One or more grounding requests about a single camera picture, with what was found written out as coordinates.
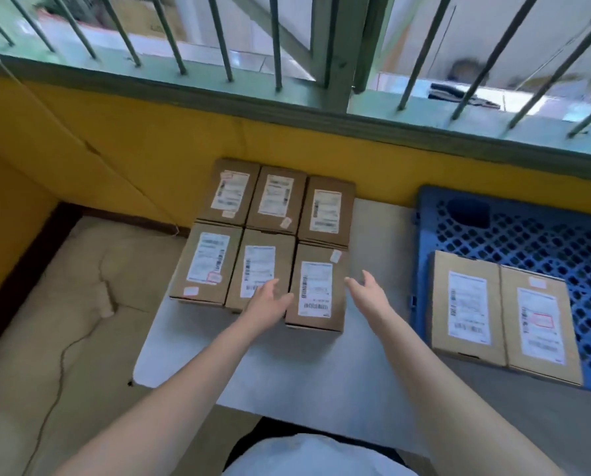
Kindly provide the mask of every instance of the black pants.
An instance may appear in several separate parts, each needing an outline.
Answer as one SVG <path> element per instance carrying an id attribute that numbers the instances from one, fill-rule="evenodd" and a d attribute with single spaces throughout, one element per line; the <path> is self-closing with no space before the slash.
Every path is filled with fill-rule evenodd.
<path id="1" fill-rule="evenodd" d="M 397 454 L 395 449 L 377 446 L 376 444 L 371 444 L 368 442 L 357 441 L 356 439 L 350 439 L 344 436 L 336 436 L 334 434 L 316 431 L 315 429 L 308 429 L 304 426 L 298 426 L 296 424 L 283 423 L 282 421 L 277 421 L 276 419 L 271 419 L 270 417 L 263 417 L 260 419 L 259 423 L 256 424 L 256 427 L 252 429 L 252 432 L 240 438 L 240 440 L 238 440 L 238 442 L 234 445 L 234 448 L 231 450 L 231 453 L 227 458 L 227 462 L 225 463 L 223 471 L 225 471 L 230 464 L 236 461 L 257 442 L 260 442 L 263 439 L 274 437 L 295 436 L 296 434 L 319 434 L 330 437 L 331 439 L 343 444 L 351 444 L 353 446 L 361 446 L 363 448 L 372 449 L 373 451 L 377 451 L 380 455 L 384 455 L 389 459 L 392 459 L 395 463 L 406 466 L 406 463 L 403 462 L 403 459 Z"/>

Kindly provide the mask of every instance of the blue crate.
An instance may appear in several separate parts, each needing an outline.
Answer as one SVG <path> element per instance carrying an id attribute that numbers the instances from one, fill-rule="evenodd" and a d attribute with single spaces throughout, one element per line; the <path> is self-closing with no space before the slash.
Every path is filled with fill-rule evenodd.
<path id="1" fill-rule="evenodd" d="M 426 340 L 429 255 L 496 262 L 567 281 L 584 387 L 591 390 L 591 216 L 423 186 L 418 194 L 416 306 L 412 327 Z"/>

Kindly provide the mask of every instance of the crate handle hole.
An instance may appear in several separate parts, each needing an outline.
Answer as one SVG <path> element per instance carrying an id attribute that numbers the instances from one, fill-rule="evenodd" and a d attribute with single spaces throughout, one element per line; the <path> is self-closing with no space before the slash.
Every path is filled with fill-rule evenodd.
<path id="1" fill-rule="evenodd" d="M 456 222 L 462 225 L 489 228 L 490 206 L 485 202 L 474 199 L 452 199 L 447 204 L 447 210 Z"/>

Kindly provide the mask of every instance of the beige floor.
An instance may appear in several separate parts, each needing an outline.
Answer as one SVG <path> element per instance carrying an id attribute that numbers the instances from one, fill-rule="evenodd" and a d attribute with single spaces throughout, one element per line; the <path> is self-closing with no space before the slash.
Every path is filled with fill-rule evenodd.
<path id="1" fill-rule="evenodd" d="M 64 392 L 28 474 L 52 472 L 148 393 L 128 383 L 183 244 L 125 224 L 80 220 L 0 339 L 0 476 L 22 474 L 58 390 L 60 352 L 99 319 L 101 278 L 118 310 L 69 350 Z M 216 406 L 174 474 L 219 475 L 257 420 Z M 405 456 L 420 474 L 432 474 L 427 461 Z"/>

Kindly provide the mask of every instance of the white table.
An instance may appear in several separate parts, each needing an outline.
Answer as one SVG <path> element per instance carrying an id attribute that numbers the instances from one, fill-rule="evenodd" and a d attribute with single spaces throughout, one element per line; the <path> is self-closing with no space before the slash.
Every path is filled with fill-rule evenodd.
<path id="1" fill-rule="evenodd" d="M 404 318 L 415 260 L 414 211 L 356 200 L 351 274 L 373 273 Z M 222 308 L 161 302 L 134 369 L 157 387 L 232 321 Z M 591 475 L 591 393 L 455 359 L 444 361 L 569 474 Z M 244 356 L 218 404 L 427 456 L 379 340 L 347 296 L 342 335 L 278 325 Z"/>

